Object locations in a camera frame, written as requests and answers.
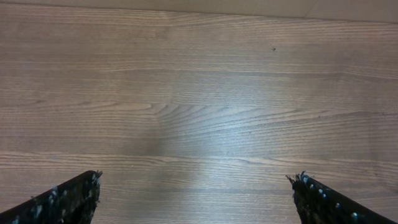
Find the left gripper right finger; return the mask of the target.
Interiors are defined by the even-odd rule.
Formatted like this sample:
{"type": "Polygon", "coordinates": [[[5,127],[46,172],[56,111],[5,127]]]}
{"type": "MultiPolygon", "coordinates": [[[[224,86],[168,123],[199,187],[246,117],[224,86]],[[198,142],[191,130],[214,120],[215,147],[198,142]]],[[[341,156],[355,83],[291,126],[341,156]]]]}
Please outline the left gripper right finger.
{"type": "Polygon", "coordinates": [[[287,176],[302,224],[397,224],[322,184],[305,172],[287,176]]]}

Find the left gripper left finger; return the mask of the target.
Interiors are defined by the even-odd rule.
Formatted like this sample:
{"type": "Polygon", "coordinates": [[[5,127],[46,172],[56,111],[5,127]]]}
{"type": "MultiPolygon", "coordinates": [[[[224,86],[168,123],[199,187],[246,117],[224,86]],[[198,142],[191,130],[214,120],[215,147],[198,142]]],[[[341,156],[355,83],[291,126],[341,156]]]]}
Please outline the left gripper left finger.
{"type": "Polygon", "coordinates": [[[100,200],[101,171],[88,170],[1,213],[1,224],[90,224],[100,200]]]}

